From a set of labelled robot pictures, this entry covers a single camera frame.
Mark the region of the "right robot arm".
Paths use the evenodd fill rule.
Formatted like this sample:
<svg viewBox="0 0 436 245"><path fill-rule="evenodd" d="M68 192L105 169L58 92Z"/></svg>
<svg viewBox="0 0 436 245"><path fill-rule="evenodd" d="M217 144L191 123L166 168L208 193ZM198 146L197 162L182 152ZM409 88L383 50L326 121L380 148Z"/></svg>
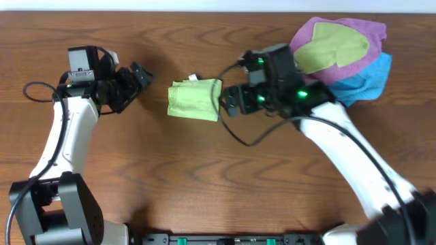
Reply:
<svg viewBox="0 0 436 245"><path fill-rule="evenodd" d="M306 84L287 44L245 52L236 67L248 81L225 88L229 116L265 110L317 145L351 186L369 219L339 225L324 244L434 244L435 193L421 193L396 173L357 130L344 105L321 82Z"/></svg>

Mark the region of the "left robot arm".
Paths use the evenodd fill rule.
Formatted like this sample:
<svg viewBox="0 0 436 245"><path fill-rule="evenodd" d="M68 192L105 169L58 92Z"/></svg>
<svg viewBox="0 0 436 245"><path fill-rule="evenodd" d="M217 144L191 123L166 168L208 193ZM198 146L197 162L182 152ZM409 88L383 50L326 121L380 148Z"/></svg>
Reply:
<svg viewBox="0 0 436 245"><path fill-rule="evenodd" d="M153 81L140 63L122 67L100 46L68 50L70 69L51 87L54 119L27 180L11 185L9 221L26 244L136 244L128 225L106 221L83 178L91 134L102 108L123 112Z"/></svg>

